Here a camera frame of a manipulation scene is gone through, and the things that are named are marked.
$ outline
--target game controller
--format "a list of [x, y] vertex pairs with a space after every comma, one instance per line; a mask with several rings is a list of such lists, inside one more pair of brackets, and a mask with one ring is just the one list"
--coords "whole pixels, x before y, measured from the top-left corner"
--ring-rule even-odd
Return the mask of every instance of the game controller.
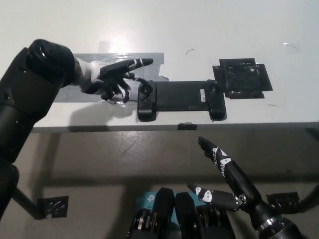
[[212, 120], [226, 119], [224, 93], [217, 81], [147, 81], [139, 86], [138, 118], [154, 121], [157, 112], [208, 111]]

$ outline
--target concrete floor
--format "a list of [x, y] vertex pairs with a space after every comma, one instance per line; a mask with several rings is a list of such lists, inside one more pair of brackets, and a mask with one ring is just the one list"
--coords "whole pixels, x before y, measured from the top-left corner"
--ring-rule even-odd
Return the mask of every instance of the concrete floor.
[[[69, 195], [68, 216], [35, 221], [11, 201], [0, 238], [125, 238], [142, 192], [185, 191], [189, 182], [229, 191], [199, 135], [235, 159], [262, 195], [298, 191], [302, 198], [319, 181], [319, 142], [303, 129], [32, 134], [15, 163], [18, 186], [34, 201]], [[237, 238], [256, 238], [244, 212], [229, 217]], [[287, 217], [319, 238], [319, 207]]]

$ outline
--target robotic hand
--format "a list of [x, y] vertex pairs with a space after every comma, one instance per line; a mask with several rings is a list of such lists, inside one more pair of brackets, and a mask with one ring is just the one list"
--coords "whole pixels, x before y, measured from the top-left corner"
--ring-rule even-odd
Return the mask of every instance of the robotic hand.
[[71, 85], [80, 86], [84, 93], [101, 95], [103, 100], [111, 103], [116, 101], [126, 103], [132, 92], [124, 78], [146, 85], [146, 80], [137, 77], [131, 71], [152, 63], [152, 58], [125, 60], [111, 65], [102, 61], [85, 62], [75, 58], [75, 78]]
[[[126, 60], [111, 65], [75, 59], [71, 50], [45, 40], [35, 40], [14, 58], [0, 80], [0, 218], [16, 189], [18, 170], [12, 165], [19, 155], [33, 126], [46, 116], [59, 90], [78, 85], [87, 94], [99, 94], [104, 100], [120, 96], [130, 98], [130, 87], [124, 78], [140, 81], [148, 93], [146, 80], [130, 72], [153, 63], [153, 59]], [[30, 200], [24, 196], [28, 208]], [[34, 218], [44, 216], [35, 213]]]
[[238, 209], [248, 213], [260, 239], [304, 239], [297, 226], [262, 200], [260, 193], [237, 163], [220, 147], [199, 137], [199, 145], [225, 177], [233, 194], [211, 191], [190, 184], [189, 189], [205, 203], [229, 211]]

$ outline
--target white sticker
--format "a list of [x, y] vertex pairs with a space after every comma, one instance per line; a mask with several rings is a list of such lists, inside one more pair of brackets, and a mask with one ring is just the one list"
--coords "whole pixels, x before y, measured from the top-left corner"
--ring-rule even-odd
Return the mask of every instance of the white sticker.
[[202, 102], [206, 101], [205, 90], [204, 89], [200, 89], [200, 101], [202, 101]]

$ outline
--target black tape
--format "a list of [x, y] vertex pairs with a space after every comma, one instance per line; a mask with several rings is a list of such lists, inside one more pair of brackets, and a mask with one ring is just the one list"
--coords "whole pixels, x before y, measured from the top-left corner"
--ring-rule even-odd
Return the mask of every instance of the black tape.
[[255, 59], [220, 59], [220, 66], [213, 66], [215, 80], [225, 97], [230, 99], [262, 99], [263, 91], [272, 91], [264, 64]]
[[68, 212], [69, 196], [55, 198], [39, 198], [37, 207], [42, 210], [45, 216], [49, 214], [52, 218], [65, 218]]
[[180, 123], [177, 130], [197, 130], [197, 125], [193, 123]]

